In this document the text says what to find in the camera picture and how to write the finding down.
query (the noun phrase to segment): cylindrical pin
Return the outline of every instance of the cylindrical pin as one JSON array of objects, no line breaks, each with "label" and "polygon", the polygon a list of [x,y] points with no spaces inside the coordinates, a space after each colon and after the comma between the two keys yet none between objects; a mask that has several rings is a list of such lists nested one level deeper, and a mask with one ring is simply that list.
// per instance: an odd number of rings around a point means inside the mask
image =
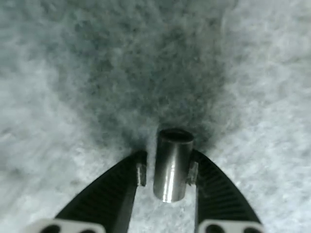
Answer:
[{"label": "cylindrical pin", "polygon": [[162,130],[157,139],[154,194],[163,202],[183,199],[193,136],[180,129]]}]

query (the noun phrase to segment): metal cylinder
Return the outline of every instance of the metal cylinder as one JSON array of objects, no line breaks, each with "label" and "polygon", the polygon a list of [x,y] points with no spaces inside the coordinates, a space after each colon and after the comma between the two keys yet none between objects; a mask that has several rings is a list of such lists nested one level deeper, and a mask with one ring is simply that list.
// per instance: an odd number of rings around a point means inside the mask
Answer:
[{"label": "metal cylinder", "polygon": [[154,195],[163,202],[185,196],[192,148],[193,136],[187,131],[167,129],[158,134]]}]

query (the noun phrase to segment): gray fabric surface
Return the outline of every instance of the gray fabric surface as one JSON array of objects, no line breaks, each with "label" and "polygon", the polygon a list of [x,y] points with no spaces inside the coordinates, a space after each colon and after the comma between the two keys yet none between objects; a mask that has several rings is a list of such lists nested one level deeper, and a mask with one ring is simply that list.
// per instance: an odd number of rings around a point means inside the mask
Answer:
[{"label": "gray fabric surface", "polygon": [[268,233],[310,232],[310,0],[2,0],[0,108],[1,232],[141,147],[129,232],[192,232],[194,189],[152,195],[165,126],[195,134]]}]

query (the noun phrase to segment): felt background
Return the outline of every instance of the felt background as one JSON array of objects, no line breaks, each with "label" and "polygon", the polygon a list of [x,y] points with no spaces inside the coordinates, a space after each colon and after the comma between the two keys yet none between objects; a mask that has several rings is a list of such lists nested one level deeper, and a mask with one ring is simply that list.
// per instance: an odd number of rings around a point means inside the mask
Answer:
[{"label": "felt background", "polygon": [[311,229],[311,1],[2,0],[0,228],[53,217],[131,150],[149,152],[130,233],[192,232],[194,189],[152,195],[178,126],[268,233]]}]

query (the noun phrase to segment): mounting hole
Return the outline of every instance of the mounting hole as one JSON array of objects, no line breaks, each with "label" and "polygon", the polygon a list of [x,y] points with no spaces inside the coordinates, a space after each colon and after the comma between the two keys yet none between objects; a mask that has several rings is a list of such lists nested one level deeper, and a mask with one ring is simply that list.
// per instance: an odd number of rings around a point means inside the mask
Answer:
[{"label": "mounting hole", "polygon": [[205,233],[225,233],[221,226],[216,224],[209,225],[206,227]]},{"label": "mounting hole", "polygon": [[244,230],[244,233],[261,233],[261,232],[255,228],[248,227]]},{"label": "mounting hole", "polygon": [[94,230],[84,230],[81,231],[80,233],[96,233]]},{"label": "mounting hole", "polygon": [[40,233],[60,233],[60,226],[58,225],[49,225],[42,229]]},{"label": "mounting hole", "polygon": [[172,142],[187,143],[193,141],[193,135],[180,129],[167,129],[160,132],[160,137]]}]

